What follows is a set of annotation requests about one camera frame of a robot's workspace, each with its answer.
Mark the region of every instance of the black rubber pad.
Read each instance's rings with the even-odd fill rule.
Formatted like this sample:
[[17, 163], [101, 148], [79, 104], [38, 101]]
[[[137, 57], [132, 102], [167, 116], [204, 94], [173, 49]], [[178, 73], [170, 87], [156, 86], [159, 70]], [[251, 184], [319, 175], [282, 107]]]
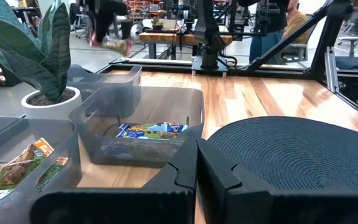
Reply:
[[358, 133], [301, 118], [231, 123], [208, 142], [279, 189], [358, 189]]

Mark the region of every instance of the floor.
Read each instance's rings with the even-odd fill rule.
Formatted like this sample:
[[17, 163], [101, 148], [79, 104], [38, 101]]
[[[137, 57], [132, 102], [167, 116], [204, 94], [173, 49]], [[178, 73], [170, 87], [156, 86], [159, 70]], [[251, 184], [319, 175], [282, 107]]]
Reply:
[[[239, 63], [249, 62], [249, 46], [251, 39], [244, 39], [242, 42], [233, 42], [226, 48], [226, 55], [235, 56]], [[166, 45], [157, 45], [157, 53], [163, 52], [167, 49]], [[341, 46], [335, 46], [336, 55], [345, 56], [349, 54], [349, 44], [344, 43]], [[121, 56], [115, 52], [106, 49], [97, 49], [90, 47], [84, 39], [78, 39], [75, 34], [70, 36], [70, 52], [71, 63], [81, 65], [83, 68], [92, 72], [98, 71], [114, 59], [121, 58]], [[315, 49], [308, 49], [308, 61], [299, 63], [290, 63], [299, 68], [309, 67], [313, 57]], [[358, 46], [355, 49], [356, 56], [358, 56]], [[148, 47], [143, 44], [134, 45], [130, 57], [133, 58], [148, 58]], [[188, 47], [183, 48], [180, 53], [177, 49], [177, 60], [191, 60], [191, 49]], [[20, 83], [14, 87], [0, 87], [0, 116], [12, 116], [18, 117], [23, 115], [23, 111], [20, 106], [20, 100], [26, 94], [34, 91], [34, 89], [25, 84]]]
[[[222, 79], [143, 72], [140, 84], [201, 90], [204, 94], [205, 139], [226, 124], [258, 116], [295, 116], [358, 131], [358, 112], [311, 80], [247, 77]], [[177, 96], [172, 96], [171, 103], [175, 103], [175, 100], [178, 100]], [[99, 166], [90, 163], [83, 150], [81, 164], [84, 174], [79, 187], [142, 187], [159, 171], [145, 167]], [[195, 223], [205, 223], [198, 204]]]

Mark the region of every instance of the desk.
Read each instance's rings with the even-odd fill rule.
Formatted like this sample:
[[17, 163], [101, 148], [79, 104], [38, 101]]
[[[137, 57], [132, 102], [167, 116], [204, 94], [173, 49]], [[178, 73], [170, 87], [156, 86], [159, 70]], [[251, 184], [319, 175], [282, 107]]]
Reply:
[[[113, 71], [112, 74], [127, 72]], [[185, 74], [143, 72], [142, 86], [195, 88], [204, 93], [208, 139], [226, 124], [258, 116], [295, 116], [331, 123], [358, 131], [358, 112], [311, 80], [247, 77], [203, 77]], [[158, 169], [99, 166], [81, 151], [83, 178], [79, 187], [142, 187]], [[205, 223], [196, 206], [196, 224]]]
[[[226, 26], [219, 26], [220, 32], [228, 32]], [[221, 36], [226, 46], [231, 44], [233, 37], [231, 35]], [[149, 45], [149, 58], [157, 58], [157, 44], [172, 44], [172, 60], [176, 59], [176, 45], [180, 44], [180, 36], [176, 34], [159, 34], [143, 32], [139, 34], [139, 40]], [[193, 56], [196, 55], [196, 49], [199, 42], [195, 39], [194, 34], [185, 34], [181, 37], [182, 45], [193, 46]]]

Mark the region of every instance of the workbench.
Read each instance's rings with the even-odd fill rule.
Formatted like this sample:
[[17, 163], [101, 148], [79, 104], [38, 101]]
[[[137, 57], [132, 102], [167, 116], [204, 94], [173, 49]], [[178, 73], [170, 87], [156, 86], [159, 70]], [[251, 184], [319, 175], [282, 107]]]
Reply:
[[[124, 75], [128, 71], [110, 73]], [[308, 118], [358, 131], [358, 111], [312, 80], [143, 72], [140, 85], [201, 90], [204, 94], [205, 139], [229, 123], [259, 116]], [[159, 171], [146, 167], [95, 165], [89, 162], [82, 148], [81, 163], [83, 178], [79, 187], [142, 187]], [[195, 223], [205, 223], [198, 203]]]
[[[219, 26], [219, 31], [228, 32], [226, 26]], [[231, 44], [233, 41], [233, 37], [231, 35], [221, 35], [221, 37], [226, 46]], [[184, 34], [182, 37], [180, 37], [177, 34], [143, 32], [139, 34], [139, 40], [149, 45], [150, 59], [157, 58], [157, 44], [172, 44], [172, 60], [176, 60], [176, 46], [180, 45], [180, 42], [184, 46], [192, 46], [193, 56], [196, 56], [198, 53], [199, 42], [194, 37], [194, 34]]]

